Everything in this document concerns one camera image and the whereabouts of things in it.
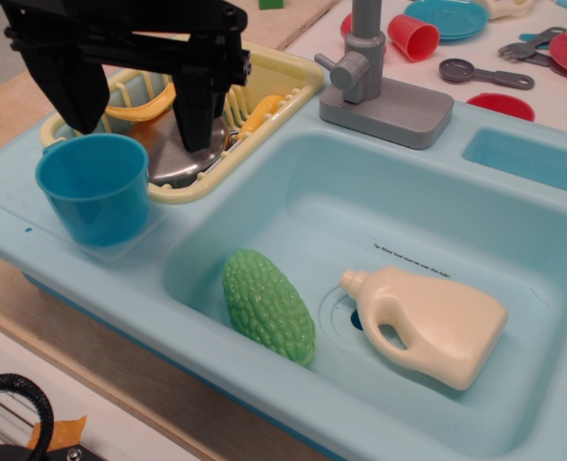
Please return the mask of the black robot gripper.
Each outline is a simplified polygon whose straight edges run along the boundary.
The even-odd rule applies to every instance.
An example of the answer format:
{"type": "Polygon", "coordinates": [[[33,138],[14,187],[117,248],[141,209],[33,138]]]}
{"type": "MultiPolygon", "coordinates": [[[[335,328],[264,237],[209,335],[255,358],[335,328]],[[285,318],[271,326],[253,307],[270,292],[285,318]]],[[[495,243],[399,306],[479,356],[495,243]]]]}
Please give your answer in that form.
{"type": "Polygon", "coordinates": [[[102,64],[168,74],[185,148],[210,146],[230,85],[251,71],[246,12],[226,1],[3,1],[7,35],[56,111],[92,133],[110,91],[102,64]]]}

